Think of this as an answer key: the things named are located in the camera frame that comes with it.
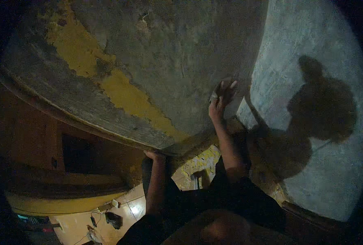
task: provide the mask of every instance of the concrete wall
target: concrete wall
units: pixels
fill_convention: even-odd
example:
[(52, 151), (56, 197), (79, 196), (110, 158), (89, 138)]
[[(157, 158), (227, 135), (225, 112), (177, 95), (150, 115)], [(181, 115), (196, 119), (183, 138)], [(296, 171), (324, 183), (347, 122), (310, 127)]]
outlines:
[[(304, 73), (299, 60), (302, 56), (311, 61), (309, 68), (304, 67)], [(320, 67), (321, 76), (316, 74)], [(308, 73), (319, 78), (311, 82)], [(345, 93), (353, 98), (346, 98)], [(271, 0), (252, 76), (251, 100), (270, 128), (289, 130), (294, 118), (290, 110), (294, 110), (295, 99), (300, 95), (309, 96), (309, 101), (298, 104), (300, 108), (313, 107), (303, 115), (304, 128), (297, 128), (298, 132), (307, 131), (312, 154), (304, 170), (284, 180), (287, 193), (303, 208), (345, 221), (363, 187), (362, 51), (348, 22), (331, 2)], [(334, 112), (345, 115), (341, 111), (347, 108), (344, 104), (354, 112), (351, 128), (341, 139), (319, 137), (310, 129), (315, 127), (323, 132), (331, 127), (334, 122), (327, 118), (334, 120)], [(318, 105), (325, 110), (316, 111)], [(238, 116), (249, 128), (256, 124), (245, 101)], [(319, 124), (325, 120), (327, 125)], [(344, 129), (333, 133), (340, 135), (341, 130)]]

